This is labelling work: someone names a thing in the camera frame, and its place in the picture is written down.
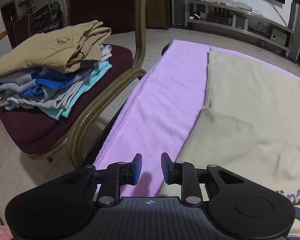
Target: folded clothes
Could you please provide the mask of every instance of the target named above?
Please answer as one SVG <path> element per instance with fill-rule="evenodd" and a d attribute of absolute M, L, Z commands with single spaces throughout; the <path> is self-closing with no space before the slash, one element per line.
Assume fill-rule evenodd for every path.
<path fill-rule="evenodd" d="M 19 86 L 31 82 L 36 78 L 46 78 L 53 80 L 69 80 L 77 75 L 76 72 L 63 74 L 47 67 L 33 67 L 26 70 L 13 72 L 0 77 L 1 83 L 15 83 Z"/>
<path fill-rule="evenodd" d="M 111 55 L 111 46 L 100 46 L 102 52 L 101 62 L 107 61 Z M 79 81 L 82 75 L 80 70 L 64 74 L 46 67 L 34 67 L 25 71 L 16 71 L 0 78 L 3 84 L 0 86 L 0 97 L 8 97 L 13 94 L 22 94 L 25 98 L 48 100 L 55 93 L 65 87 Z"/>
<path fill-rule="evenodd" d="M 4 83 L 0 85 L 0 97 L 9 97 L 14 94 L 20 94 L 25 98 L 36 98 L 38 100 L 46 101 L 53 97 L 58 90 L 68 87 L 83 78 L 83 76 L 78 73 L 72 76 L 73 78 L 69 80 L 55 81 L 37 78 L 21 86 L 15 83 Z"/>
<path fill-rule="evenodd" d="M 81 73 L 85 73 L 85 71 L 78 71 L 76 76 L 70 80 L 50 80 L 44 78 L 38 78 L 35 80 L 37 84 L 34 88 L 30 88 L 29 90 L 22 93 L 25 98 L 37 98 L 37 99 L 44 99 L 48 100 L 54 96 L 54 94 L 63 88 L 66 88 L 83 78 Z"/>
<path fill-rule="evenodd" d="M 74 97 L 71 99 L 68 107 L 66 109 L 46 109 L 40 107 L 40 109 L 45 112 L 48 116 L 53 119 L 59 120 L 60 116 L 65 118 L 69 117 L 71 109 L 74 103 L 78 100 L 78 98 L 85 92 L 89 91 L 112 67 L 107 61 L 99 64 L 99 72 L 94 70 L 92 71 L 86 78 L 80 89 L 76 92 Z"/>
<path fill-rule="evenodd" d="M 101 61 L 99 46 L 111 33 L 110 28 L 102 25 L 94 20 L 33 35 L 0 57 L 0 77 L 36 66 L 71 73 L 80 68 L 83 59 Z"/>
<path fill-rule="evenodd" d="M 69 87 L 59 90 L 51 99 L 47 101 L 43 99 L 37 100 L 35 98 L 24 98 L 22 95 L 14 94 L 5 98 L 0 97 L 0 106 L 8 106 L 10 104 L 14 104 L 15 106 L 28 104 L 31 106 L 38 106 L 43 108 L 67 108 L 67 105 L 70 103 L 71 98 L 83 84 L 85 76 L 88 75 L 90 72 L 91 70 L 80 71 L 79 75 L 82 75 L 82 78 L 78 82 L 73 83 Z"/>

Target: pink fleece blanket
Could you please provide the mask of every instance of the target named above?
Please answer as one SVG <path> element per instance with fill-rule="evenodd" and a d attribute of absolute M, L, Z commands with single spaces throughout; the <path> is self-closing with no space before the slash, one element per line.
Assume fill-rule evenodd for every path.
<path fill-rule="evenodd" d="M 11 240 L 13 236 L 7 226 L 0 226 L 0 240 Z"/>
<path fill-rule="evenodd" d="M 153 197 L 159 193 L 163 183 L 161 153 L 167 152 L 175 161 L 200 115 L 210 47 L 174 40 L 129 96 L 94 162 L 96 169 L 105 169 L 110 163 L 130 162 L 136 153 L 142 154 L 139 183 L 122 187 L 121 196 Z M 252 58 L 232 50 L 215 49 Z"/>

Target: floor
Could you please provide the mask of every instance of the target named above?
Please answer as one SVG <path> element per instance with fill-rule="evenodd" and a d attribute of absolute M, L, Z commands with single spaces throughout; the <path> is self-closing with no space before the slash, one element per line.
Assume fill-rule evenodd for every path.
<path fill-rule="evenodd" d="M 143 69 L 148 71 L 152 68 L 159 60 L 163 47 L 173 39 L 236 50 L 281 67 L 300 77 L 300 69 L 295 64 L 264 49 L 222 36 L 173 28 L 167 31 L 155 29 L 146 31 L 147 46 Z M 134 33 L 111 35 L 106 42 L 124 46 L 135 53 Z M 98 137 L 98 133 L 103 130 L 112 116 L 122 106 L 137 82 L 137 80 L 134 81 L 125 89 L 92 125 L 85 138 L 84 151 L 89 149 Z M 0 216 L 2 220 L 5 222 L 5 206 L 14 196 L 66 174 L 73 169 L 64 149 L 54 156 L 51 163 L 47 160 L 34 161 L 29 159 L 15 145 L 0 121 Z"/>

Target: speaker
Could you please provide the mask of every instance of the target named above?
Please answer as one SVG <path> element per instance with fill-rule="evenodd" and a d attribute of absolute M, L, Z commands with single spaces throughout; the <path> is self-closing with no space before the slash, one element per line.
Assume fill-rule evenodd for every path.
<path fill-rule="evenodd" d="M 294 31 L 289 42 L 288 57 L 297 60 L 300 53 L 300 5 L 291 3 L 288 28 Z"/>
<path fill-rule="evenodd" d="M 172 24 L 185 26 L 187 0 L 172 0 Z"/>
<path fill-rule="evenodd" d="M 270 40 L 275 41 L 284 46 L 287 41 L 287 35 L 277 29 L 272 29 Z"/>
<path fill-rule="evenodd" d="M 238 15 L 233 15 L 233 17 L 232 17 L 232 27 L 247 31 L 248 30 L 248 24 L 249 24 L 249 19 L 248 18 L 238 16 Z"/>

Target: beige cloth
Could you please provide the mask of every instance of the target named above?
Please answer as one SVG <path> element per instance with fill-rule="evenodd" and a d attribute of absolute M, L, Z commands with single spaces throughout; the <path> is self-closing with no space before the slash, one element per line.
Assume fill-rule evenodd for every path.
<path fill-rule="evenodd" d="M 100 44 L 111 29 L 97 20 L 36 34 L 0 57 L 0 77 L 25 68 L 44 66 L 62 73 L 80 68 L 80 60 L 101 61 Z"/>
<path fill-rule="evenodd" d="M 217 164 L 297 203 L 300 80 L 211 49 L 206 101 L 178 160 Z M 180 195 L 180 186 L 164 184 L 160 195 Z M 290 233 L 300 235 L 300 223 Z"/>

